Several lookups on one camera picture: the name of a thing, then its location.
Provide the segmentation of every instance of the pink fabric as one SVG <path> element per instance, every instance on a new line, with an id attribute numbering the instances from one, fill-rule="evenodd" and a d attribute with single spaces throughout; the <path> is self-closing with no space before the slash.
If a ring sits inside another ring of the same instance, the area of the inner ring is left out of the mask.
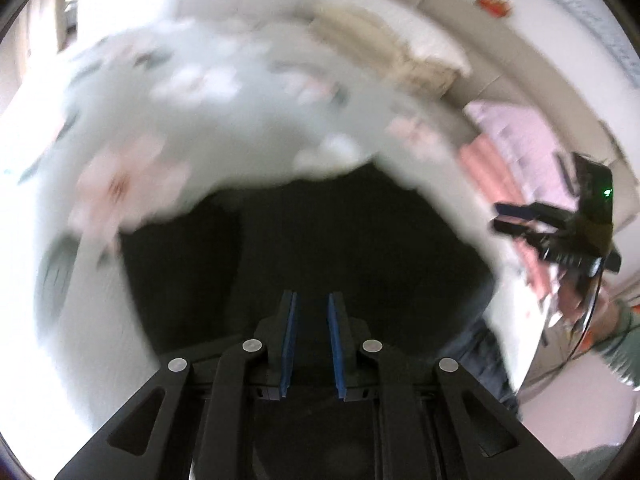
<path id="1" fill-rule="evenodd" d="M 555 157 L 562 147 L 540 111 L 491 101 L 472 101 L 464 111 L 493 141 L 528 202 L 575 210 Z"/>
<path id="2" fill-rule="evenodd" d="M 471 144 L 460 148 L 458 160 L 488 202 L 525 203 L 507 164 L 487 134 L 480 134 Z M 514 248 L 527 269 L 532 290 L 541 300 L 551 292 L 546 265 L 524 241 L 515 240 Z"/>
<path id="3" fill-rule="evenodd" d="M 404 140 L 404 145 L 418 160 L 447 156 L 448 143 L 418 116 L 398 115 L 386 127 L 387 133 Z"/>

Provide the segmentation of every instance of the metal screw head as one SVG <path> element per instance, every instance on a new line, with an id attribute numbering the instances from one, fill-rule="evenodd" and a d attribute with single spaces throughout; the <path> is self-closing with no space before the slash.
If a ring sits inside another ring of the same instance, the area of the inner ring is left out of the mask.
<path id="1" fill-rule="evenodd" d="M 451 357 L 445 357 L 444 359 L 440 359 L 438 366 L 443 372 L 452 373 L 458 369 L 458 362 Z"/>
<path id="2" fill-rule="evenodd" d="M 242 343 L 242 349 L 245 352 L 257 352 L 260 348 L 262 348 L 262 341 L 259 339 L 247 339 Z"/>
<path id="3" fill-rule="evenodd" d="M 169 361 L 169 370 L 172 372 L 181 372 L 187 367 L 187 361 L 181 357 L 171 359 Z"/>
<path id="4" fill-rule="evenodd" d="M 367 339 L 362 343 L 362 349 L 365 352 L 375 354 L 375 352 L 380 352 L 382 350 L 382 343 L 377 339 Z"/>

